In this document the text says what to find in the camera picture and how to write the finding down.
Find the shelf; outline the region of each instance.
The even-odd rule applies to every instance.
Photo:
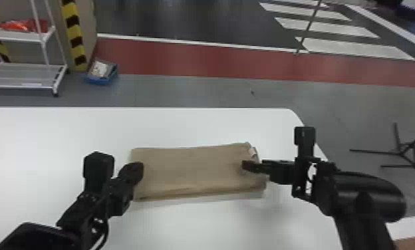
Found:
[[[48,32],[41,33],[42,39],[39,34],[35,32],[17,32],[17,31],[5,31],[0,29],[0,40],[1,41],[19,41],[28,43],[45,43],[51,37],[55,31],[55,26],[49,27]]]
[[[0,88],[49,88],[55,90],[66,65],[0,62]]]

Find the white line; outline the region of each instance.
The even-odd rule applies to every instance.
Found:
[[[274,11],[279,13],[288,13],[288,14],[296,14],[296,15],[306,15],[311,16],[313,14],[313,9],[306,9],[306,8],[299,8],[299,7],[290,7],[284,5],[274,5],[271,3],[260,3],[260,5],[267,11]],[[316,14],[317,17],[322,18],[330,18],[330,19],[339,19],[350,21],[349,18],[344,16],[341,13],[336,11],[318,11]]]
[[[415,61],[414,57],[411,57],[400,49],[385,45],[368,45],[365,43],[307,38],[304,40],[303,46],[311,52]]]
[[[393,31],[394,33],[396,33],[397,35],[404,37],[405,39],[409,40],[411,43],[415,44],[415,35],[412,34],[411,32],[404,30],[402,28],[400,28],[399,26],[379,17],[378,15],[375,15],[374,13],[367,11],[366,9],[363,9],[362,7],[359,6],[354,6],[354,5],[346,5],[347,7],[349,7],[350,9],[360,13],[361,15],[371,19],[374,22],[377,22],[383,26],[385,26],[387,29],[390,29],[391,31]]]
[[[137,37],[137,36],[106,34],[106,33],[98,33],[97,37],[106,38],[106,39],[121,39],[121,40],[145,41],[145,42],[155,42],[155,43],[176,43],[176,44],[183,44],[183,45],[202,45],[202,46],[224,47],[224,48],[234,48],[234,49],[252,49],[256,51],[282,51],[282,52],[290,52],[290,53],[296,51],[296,49],[290,49],[290,48],[262,47],[262,46],[251,46],[251,45],[233,45],[229,43],[207,43],[207,42],[199,42],[199,41],[173,40],[173,39],[154,38],[154,37]]]
[[[286,29],[300,29],[302,31],[305,30],[307,28],[307,25],[309,24],[308,21],[298,19],[286,19],[276,17],[276,20]],[[351,25],[335,25],[332,23],[316,22],[311,25],[310,30],[324,33],[379,38],[379,36],[375,35],[374,33],[370,32],[369,30],[363,27]]]
[[[278,2],[287,2],[287,3],[300,3],[303,5],[310,5],[310,6],[316,6],[318,5],[318,1],[314,1],[314,0],[274,0],[274,1],[278,1]],[[326,7],[328,8],[329,6],[325,5],[324,3],[321,3],[321,7]]]

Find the beige cloth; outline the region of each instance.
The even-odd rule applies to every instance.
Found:
[[[241,169],[242,160],[256,158],[257,154],[249,143],[133,149],[130,160],[144,163],[144,177],[135,189],[135,199],[168,199],[265,189],[265,176]]]

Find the white table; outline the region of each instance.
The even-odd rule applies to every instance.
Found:
[[[95,150],[116,158],[116,173],[135,147],[248,141],[261,158],[290,160],[295,126],[286,109],[0,108],[0,241],[24,221],[54,225]],[[289,187],[254,195],[133,203],[110,220],[104,249],[341,249],[333,220]],[[402,221],[393,238],[415,236],[415,218]]]

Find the concrete floor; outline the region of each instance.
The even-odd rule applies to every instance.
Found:
[[[49,91],[0,90],[0,106],[290,108],[317,128],[319,146],[339,168],[394,182],[407,196],[408,215],[415,215],[415,170],[380,169],[403,162],[348,151],[393,148],[393,122],[399,123],[402,140],[413,139],[415,88],[127,74],[112,86],[93,86],[72,74],[63,81],[60,98]]]

